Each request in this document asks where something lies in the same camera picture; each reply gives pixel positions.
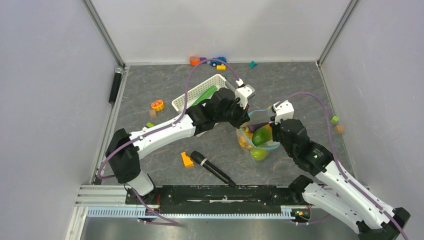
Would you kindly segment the purple toy eggplant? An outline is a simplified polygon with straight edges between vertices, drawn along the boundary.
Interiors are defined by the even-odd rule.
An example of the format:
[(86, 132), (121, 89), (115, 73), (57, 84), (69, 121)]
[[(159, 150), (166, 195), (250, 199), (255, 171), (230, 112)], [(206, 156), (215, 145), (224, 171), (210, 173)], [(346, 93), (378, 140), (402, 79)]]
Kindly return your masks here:
[(247, 125), (247, 128), (249, 129), (249, 131), (250, 131), (251, 133), (254, 133), (254, 132), (256, 132), (258, 129), (260, 129), (260, 128), (262, 128), (262, 127), (266, 126), (266, 125), (269, 125), (269, 123), (268, 123), (268, 122), (261, 122), (261, 123), (255, 123), (255, 124), (248, 124), (248, 125)]

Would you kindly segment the red green toy mango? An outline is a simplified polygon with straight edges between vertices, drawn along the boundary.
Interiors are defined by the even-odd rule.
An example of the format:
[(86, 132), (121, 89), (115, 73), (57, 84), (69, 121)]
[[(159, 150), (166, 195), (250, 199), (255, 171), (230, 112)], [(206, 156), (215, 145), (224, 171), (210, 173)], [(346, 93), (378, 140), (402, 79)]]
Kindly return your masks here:
[(260, 146), (273, 139), (272, 128), (270, 125), (263, 126), (253, 133), (252, 143)]

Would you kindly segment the orange toy bell pepper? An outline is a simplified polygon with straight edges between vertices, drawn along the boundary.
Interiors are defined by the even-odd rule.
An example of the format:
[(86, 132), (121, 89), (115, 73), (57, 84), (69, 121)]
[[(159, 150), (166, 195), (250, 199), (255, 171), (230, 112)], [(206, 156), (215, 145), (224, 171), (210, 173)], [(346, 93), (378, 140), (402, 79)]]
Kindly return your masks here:
[(252, 142), (253, 134), (251, 132), (239, 132), (238, 143), (244, 149), (252, 149), (255, 145)]

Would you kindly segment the clear zip top bag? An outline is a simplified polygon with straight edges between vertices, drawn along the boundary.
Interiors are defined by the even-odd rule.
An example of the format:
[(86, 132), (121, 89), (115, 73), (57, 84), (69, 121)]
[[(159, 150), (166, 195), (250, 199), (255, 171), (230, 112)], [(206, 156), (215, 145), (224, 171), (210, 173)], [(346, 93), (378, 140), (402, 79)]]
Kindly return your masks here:
[(240, 147), (256, 162), (263, 161), (271, 151), (280, 146), (273, 141), (270, 118), (273, 112), (270, 107), (253, 110), (248, 113), (249, 121), (236, 130)]

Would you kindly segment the green toy pear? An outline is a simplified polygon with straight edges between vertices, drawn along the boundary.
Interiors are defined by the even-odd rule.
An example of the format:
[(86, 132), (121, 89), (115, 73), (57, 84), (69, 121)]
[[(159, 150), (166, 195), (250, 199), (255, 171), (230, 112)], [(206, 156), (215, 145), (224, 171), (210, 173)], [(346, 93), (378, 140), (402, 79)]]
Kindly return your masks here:
[(267, 149), (252, 148), (250, 150), (250, 156), (257, 162), (263, 161), (269, 154)]

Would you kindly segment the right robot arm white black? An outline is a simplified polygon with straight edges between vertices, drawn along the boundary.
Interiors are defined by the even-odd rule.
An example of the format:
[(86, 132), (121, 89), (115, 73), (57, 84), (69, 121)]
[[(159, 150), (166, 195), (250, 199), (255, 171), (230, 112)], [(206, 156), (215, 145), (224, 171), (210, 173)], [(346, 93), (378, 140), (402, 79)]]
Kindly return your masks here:
[(303, 171), (334, 190), (327, 192), (310, 178), (300, 175), (289, 186), (289, 199), (295, 204), (317, 206), (350, 227), (361, 240), (407, 239), (404, 231), (410, 213), (394, 208), (373, 195), (352, 177), (323, 145), (310, 140), (298, 119), (269, 123), (272, 139)]

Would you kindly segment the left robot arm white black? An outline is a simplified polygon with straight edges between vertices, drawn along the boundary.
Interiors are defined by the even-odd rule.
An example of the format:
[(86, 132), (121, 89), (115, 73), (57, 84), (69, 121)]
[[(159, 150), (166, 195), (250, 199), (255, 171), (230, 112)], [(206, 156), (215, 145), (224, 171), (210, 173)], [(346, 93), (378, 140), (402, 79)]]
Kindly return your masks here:
[(207, 132), (217, 123), (227, 122), (239, 128), (250, 119), (248, 100), (254, 92), (250, 85), (235, 91), (220, 88), (209, 99), (190, 106), (169, 121), (140, 131), (119, 129), (108, 145), (104, 163), (110, 165), (118, 183), (135, 188), (139, 199), (151, 204), (157, 198), (157, 190), (151, 178), (141, 170), (141, 159), (177, 140)]

